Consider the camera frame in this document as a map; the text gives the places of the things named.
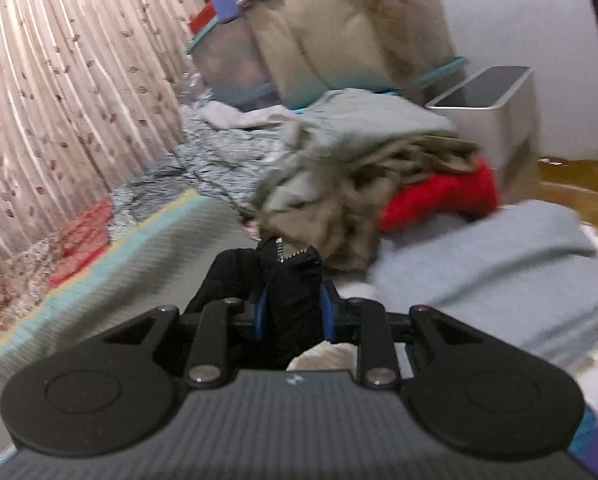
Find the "brown garment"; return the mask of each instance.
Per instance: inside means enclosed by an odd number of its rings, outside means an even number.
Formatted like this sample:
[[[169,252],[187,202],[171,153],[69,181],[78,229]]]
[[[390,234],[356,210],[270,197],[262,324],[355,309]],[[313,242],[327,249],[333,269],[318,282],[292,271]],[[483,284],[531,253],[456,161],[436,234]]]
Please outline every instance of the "brown garment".
[[[328,160],[313,168],[320,200],[283,211],[258,212],[263,232],[302,248],[313,246],[329,267],[363,269],[372,260],[377,217],[399,187],[435,171],[474,171],[476,144],[450,137],[406,136],[354,162]]]

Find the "white wall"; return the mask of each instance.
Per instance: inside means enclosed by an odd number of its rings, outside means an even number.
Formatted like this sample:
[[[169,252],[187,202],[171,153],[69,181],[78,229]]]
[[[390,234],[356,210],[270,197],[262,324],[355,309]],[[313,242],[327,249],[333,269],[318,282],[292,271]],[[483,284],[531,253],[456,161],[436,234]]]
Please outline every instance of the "white wall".
[[[543,155],[598,158],[598,31],[590,0],[444,0],[469,70],[536,70]]]

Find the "metal screw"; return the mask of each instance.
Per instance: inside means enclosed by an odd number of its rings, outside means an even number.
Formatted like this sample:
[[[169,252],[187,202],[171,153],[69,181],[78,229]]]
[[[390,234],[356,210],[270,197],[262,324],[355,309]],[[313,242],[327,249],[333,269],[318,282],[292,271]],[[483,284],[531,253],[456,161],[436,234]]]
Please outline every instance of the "metal screw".
[[[189,370],[188,377],[196,383],[211,383],[221,377],[221,370],[215,365],[199,365]]]
[[[365,381],[374,386],[387,386],[397,380],[397,374],[390,368],[371,368],[365,373]]]

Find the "gray ribbed panel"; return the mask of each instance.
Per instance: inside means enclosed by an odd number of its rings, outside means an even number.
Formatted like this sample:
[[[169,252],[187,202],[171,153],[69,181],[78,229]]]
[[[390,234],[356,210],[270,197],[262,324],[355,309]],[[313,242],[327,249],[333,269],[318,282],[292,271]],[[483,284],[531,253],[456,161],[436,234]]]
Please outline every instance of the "gray ribbed panel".
[[[90,460],[25,450],[0,480],[589,480],[565,453],[492,463],[445,449],[397,396],[354,384],[347,372],[242,372],[191,394],[161,432]]]

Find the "leaf pattern curtain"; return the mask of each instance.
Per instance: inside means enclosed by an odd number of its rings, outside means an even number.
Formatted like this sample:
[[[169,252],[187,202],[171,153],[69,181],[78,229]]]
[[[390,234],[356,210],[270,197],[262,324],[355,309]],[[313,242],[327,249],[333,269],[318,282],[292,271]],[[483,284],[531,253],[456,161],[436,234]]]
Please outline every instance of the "leaf pattern curtain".
[[[181,141],[203,0],[0,0],[0,261]]]

